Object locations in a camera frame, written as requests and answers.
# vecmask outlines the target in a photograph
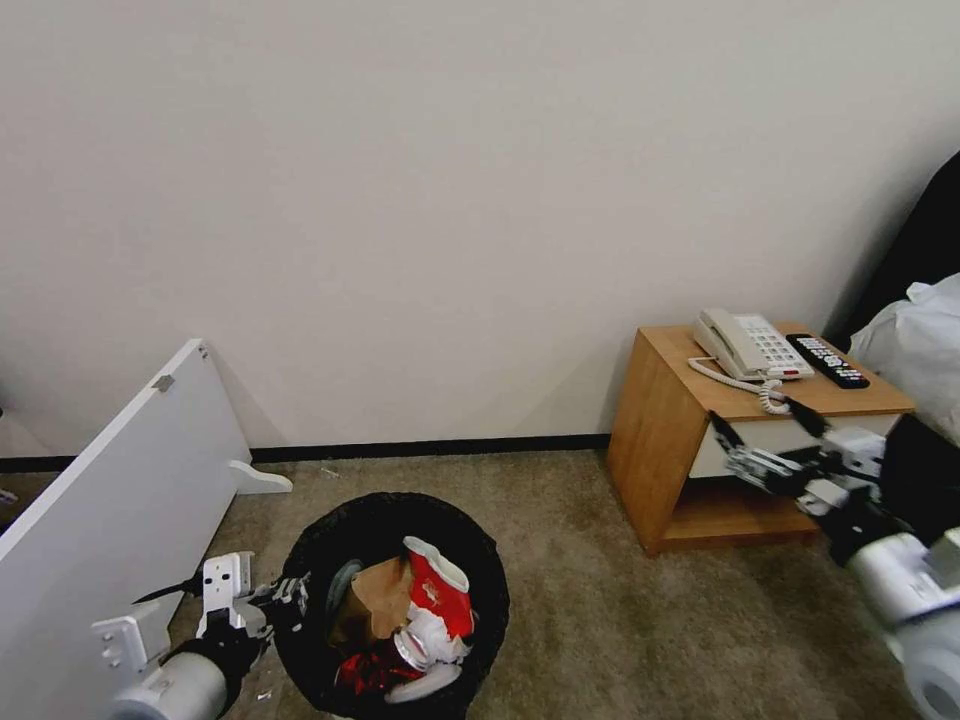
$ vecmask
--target baseboard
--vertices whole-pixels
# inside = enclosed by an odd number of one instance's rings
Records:
[[[47,455],[26,458],[0,458],[0,474],[21,472],[61,472],[76,455]]]
[[[345,460],[348,458],[418,457],[421,455],[480,455],[483,453],[543,452],[550,450],[601,450],[610,444],[608,433],[592,435],[538,435],[519,438],[475,440],[424,440],[400,443],[359,443],[351,445],[295,445],[253,448],[255,463],[298,462],[302,460]],[[74,460],[73,455],[0,458],[0,474],[60,472]]]

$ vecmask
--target phone cord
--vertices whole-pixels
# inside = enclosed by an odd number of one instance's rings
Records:
[[[766,412],[771,415],[789,415],[790,414],[790,405],[785,400],[789,398],[781,392],[778,392],[776,388],[783,385],[783,381],[777,380],[776,378],[767,378],[763,381],[763,385],[751,385],[748,382],[743,382],[741,380],[734,380],[732,377],[728,377],[723,373],[719,373],[716,370],[711,370],[710,368],[704,367],[700,364],[700,360],[716,360],[713,357],[702,357],[702,358],[688,358],[687,364],[696,370],[701,375],[706,375],[708,378],[716,380],[719,383],[724,385],[729,385],[730,387],[739,388],[740,390],[746,390],[747,392],[752,392],[755,395],[760,396],[760,407],[762,407]]]

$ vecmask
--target carpet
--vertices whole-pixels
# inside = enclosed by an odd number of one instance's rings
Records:
[[[301,530],[379,490],[435,495],[498,543],[506,640],[472,720],[914,718],[900,668],[822,544],[644,556],[592,451],[263,465],[289,495],[237,497],[210,554],[253,550],[272,580]],[[471,578],[482,583],[483,578]],[[171,627],[189,637],[200,610]],[[228,720],[324,717],[271,651]]]

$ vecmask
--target black remote control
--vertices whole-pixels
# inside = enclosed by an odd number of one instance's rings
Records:
[[[870,381],[855,367],[846,362],[819,338],[807,333],[787,335],[800,356],[844,390],[869,387]]]

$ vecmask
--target nightstand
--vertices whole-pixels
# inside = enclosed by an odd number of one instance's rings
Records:
[[[777,329],[784,335],[809,332],[791,323]],[[688,326],[637,331],[607,464],[644,550],[652,556],[663,550],[811,537],[817,527],[792,499],[727,477],[707,410],[730,421],[747,444],[771,452],[815,441],[790,416],[766,414],[753,393],[691,370],[687,358],[705,354]],[[835,426],[859,425],[886,435],[900,415],[914,410],[913,402],[844,358],[863,372],[870,387],[841,390],[818,372],[784,383],[783,391]]]

